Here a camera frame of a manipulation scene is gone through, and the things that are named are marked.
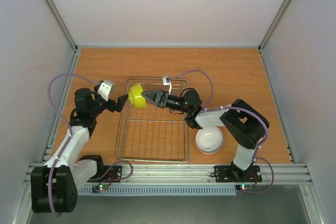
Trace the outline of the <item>yellow-green bowl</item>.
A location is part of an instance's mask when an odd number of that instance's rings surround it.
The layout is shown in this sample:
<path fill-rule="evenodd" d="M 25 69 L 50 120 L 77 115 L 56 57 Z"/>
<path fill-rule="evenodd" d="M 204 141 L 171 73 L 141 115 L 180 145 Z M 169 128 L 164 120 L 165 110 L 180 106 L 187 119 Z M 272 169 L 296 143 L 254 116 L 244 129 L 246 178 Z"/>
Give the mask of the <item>yellow-green bowl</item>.
<path fill-rule="evenodd" d="M 131 105 L 137 109 L 144 109 L 146 107 L 146 99 L 142 96 L 142 86 L 136 83 L 128 90 L 128 99 Z"/>

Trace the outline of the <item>white bowl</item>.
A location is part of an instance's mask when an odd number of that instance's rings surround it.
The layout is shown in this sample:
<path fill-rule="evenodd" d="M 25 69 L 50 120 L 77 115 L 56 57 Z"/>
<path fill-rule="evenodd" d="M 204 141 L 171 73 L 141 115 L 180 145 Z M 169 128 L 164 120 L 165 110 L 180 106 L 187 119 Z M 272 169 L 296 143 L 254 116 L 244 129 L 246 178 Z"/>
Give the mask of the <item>white bowl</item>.
<path fill-rule="evenodd" d="M 196 148 L 204 154 L 215 154 L 223 146 L 223 143 L 223 133 L 216 126 L 200 129 L 195 136 Z"/>

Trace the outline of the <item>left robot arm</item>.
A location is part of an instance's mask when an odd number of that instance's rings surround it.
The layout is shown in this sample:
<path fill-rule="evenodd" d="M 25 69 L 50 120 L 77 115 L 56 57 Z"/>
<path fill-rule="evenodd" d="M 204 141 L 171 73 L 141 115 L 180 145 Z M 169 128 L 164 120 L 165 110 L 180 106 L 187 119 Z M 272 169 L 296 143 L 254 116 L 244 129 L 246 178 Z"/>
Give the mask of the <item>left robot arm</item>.
<path fill-rule="evenodd" d="M 92 159 L 77 158 L 90 140 L 97 125 L 97 117 L 104 111 L 121 112 L 128 95 L 117 100 L 109 98 L 110 91 L 102 84 L 94 90 L 81 88 L 75 91 L 75 108 L 70 115 L 70 128 L 44 166 L 35 167 L 30 175 L 31 203 L 34 213 L 53 213 L 59 216 L 72 212 L 78 199 L 78 191 L 89 180 L 100 181 L 106 168 L 101 156 Z"/>

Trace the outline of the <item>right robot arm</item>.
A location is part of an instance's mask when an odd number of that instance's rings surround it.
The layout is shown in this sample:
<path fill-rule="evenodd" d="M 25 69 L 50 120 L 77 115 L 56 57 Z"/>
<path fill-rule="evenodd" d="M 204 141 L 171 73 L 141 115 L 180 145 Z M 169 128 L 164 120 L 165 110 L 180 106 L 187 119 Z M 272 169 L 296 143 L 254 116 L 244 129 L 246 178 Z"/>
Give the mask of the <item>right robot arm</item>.
<path fill-rule="evenodd" d="M 193 88 L 185 89 L 179 96 L 163 90 L 143 91 L 142 96 L 158 108 L 185 113 L 184 121 L 192 129 L 225 127 L 238 144 L 229 174 L 236 181 L 249 176 L 257 149 L 268 137 L 269 122 L 244 100 L 237 99 L 227 106 L 206 109 Z"/>

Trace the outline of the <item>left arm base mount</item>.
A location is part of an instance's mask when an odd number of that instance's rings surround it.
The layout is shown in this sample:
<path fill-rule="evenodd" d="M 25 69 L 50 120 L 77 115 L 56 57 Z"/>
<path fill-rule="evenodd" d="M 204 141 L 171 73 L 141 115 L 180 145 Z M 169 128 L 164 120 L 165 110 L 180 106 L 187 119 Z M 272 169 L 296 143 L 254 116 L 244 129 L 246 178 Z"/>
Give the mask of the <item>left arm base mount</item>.
<path fill-rule="evenodd" d="M 121 165 L 116 165 L 109 169 L 107 173 L 103 177 L 96 177 L 96 178 L 91 178 L 88 180 L 88 182 L 91 183 L 98 183 L 107 180 L 108 182 L 113 178 L 113 180 L 118 180 L 121 178 L 122 175 L 122 166 Z"/>

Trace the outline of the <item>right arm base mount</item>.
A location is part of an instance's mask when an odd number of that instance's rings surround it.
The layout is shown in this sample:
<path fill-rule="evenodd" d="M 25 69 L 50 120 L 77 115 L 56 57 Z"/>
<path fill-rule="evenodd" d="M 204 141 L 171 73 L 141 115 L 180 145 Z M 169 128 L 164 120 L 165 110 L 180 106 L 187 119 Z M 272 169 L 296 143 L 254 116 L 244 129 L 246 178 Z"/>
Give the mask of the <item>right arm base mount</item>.
<path fill-rule="evenodd" d="M 214 177 L 217 183 L 262 182 L 261 171 L 257 165 L 251 165 L 246 171 L 232 169 L 230 165 L 216 165 L 210 177 Z"/>

